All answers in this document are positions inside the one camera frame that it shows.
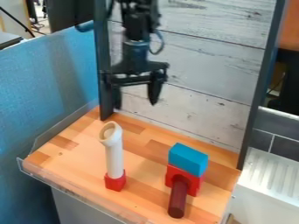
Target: red block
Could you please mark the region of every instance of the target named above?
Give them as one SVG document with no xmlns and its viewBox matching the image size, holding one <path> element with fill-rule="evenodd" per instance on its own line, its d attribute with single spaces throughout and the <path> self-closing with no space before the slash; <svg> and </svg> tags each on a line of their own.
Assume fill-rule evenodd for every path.
<svg viewBox="0 0 299 224">
<path fill-rule="evenodd" d="M 196 177 L 192 174 L 190 174 L 187 171 L 183 171 L 179 168 L 177 168 L 174 165 L 167 164 L 167 172 L 165 176 L 165 184 L 168 187 L 173 186 L 173 178 L 177 175 L 181 175 L 187 179 L 187 184 L 188 184 L 188 194 L 196 197 L 198 194 L 198 190 L 200 189 L 202 182 L 205 179 L 205 173 L 201 177 Z"/>
<path fill-rule="evenodd" d="M 123 174 L 120 178 L 110 178 L 105 174 L 105 187 L 107 189 L 120 192 L 126 184 L 126 172 L 123 171 Z"/>
</svg>

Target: teal block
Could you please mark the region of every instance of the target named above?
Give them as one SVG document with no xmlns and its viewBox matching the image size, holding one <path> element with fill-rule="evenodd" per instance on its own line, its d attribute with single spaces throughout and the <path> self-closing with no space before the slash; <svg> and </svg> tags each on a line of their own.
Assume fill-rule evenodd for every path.
<svg viewBox="0 0 299 224">
<path fill-rule="evenodd" d="M 168 163 L 196 177 L 201 177 L 208 166 L 208 156 L 181 143 L 176 143 L 170 149 Z"/>
</svg>

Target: white pvc elbow pipe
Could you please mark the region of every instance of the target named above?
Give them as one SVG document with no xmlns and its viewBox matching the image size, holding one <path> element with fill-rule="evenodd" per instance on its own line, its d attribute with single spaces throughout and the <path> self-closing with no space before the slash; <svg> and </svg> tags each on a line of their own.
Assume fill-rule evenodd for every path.
<svg viewBox="0 0 299 224">
<path fill-rule="evenodd" d="M 117 122 L 107 122 L 99 134 L 106 148 L 107 175 L 118 179 L 123 175 L 122 127 Z"/>
</svg>

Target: wood plank wall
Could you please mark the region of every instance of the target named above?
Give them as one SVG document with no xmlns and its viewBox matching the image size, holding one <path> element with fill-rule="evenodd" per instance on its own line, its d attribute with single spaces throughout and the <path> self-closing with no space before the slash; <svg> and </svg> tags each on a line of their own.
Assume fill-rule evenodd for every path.
<svg viewBox="0 0 299 224">
<path fill-rule="evenodd" d="M 145 86 L 124 88 L 122 110 L 239 151 L 275 0 L 160 0 L 159 5 L 166 46 L 150 58 L 170 63 L 169 81 L 155 107 Z M 111 23 L 113 62 L 121 55 L 118 10 Z"/>
</svg>

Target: maroon cylinder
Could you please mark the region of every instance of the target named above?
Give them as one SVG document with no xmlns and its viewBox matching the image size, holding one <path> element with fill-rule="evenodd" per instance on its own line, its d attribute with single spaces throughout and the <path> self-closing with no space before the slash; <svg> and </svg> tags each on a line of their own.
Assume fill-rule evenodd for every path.
<svg viewBox="0 0 299 224">
<path fill-rule="evenodd" d="M 186 196 L 189 188 L 188 180 L 181 175 L 176 175 L 172 181 L 173 185 L 168 214 L 172 218 L 180 219 L 184 217 L 184 206 L 186 204 Z"/>
</svg>

